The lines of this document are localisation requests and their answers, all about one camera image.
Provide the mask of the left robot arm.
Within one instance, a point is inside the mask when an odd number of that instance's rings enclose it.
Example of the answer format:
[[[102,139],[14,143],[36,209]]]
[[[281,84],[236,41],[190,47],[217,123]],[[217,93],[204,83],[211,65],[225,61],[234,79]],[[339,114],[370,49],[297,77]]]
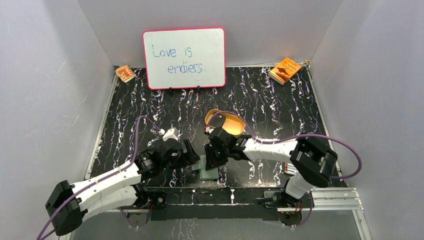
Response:
[[[152,207],[155,197],[142,183],[164,169],[185,168],[199,160],[189,140],[161,140],[157,146],[139,152],[134,160],[97,177],[75,183],[59,182],[45,204],[54,233],[67,235],[85,220],[109,210]]]

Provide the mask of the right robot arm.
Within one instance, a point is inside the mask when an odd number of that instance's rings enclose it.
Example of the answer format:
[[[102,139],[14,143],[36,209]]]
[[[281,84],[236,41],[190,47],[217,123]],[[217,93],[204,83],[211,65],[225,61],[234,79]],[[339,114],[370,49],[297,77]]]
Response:
[[[288,139],[236,137],[217,127],[208,134],[209,142],[204,145],[204,150],[210,167],[223,166],[228,159],[291,163],[297,173],[284,184],[281,199],[286,206],[295,207],[314,187],[327,188],[330,185],[338,155],[320,138],[317,134],[301,134]]]

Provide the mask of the mint green card holder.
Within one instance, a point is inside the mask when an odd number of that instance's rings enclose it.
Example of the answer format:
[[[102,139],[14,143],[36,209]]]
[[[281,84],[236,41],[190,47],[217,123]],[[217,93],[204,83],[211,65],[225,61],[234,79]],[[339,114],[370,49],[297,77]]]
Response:
[[[219,169],[206,170],[206,163],[206,156],[201,155],[199,161],[191,166],[191,170],[199,172],[200,180],[217,180],[219,178]]]

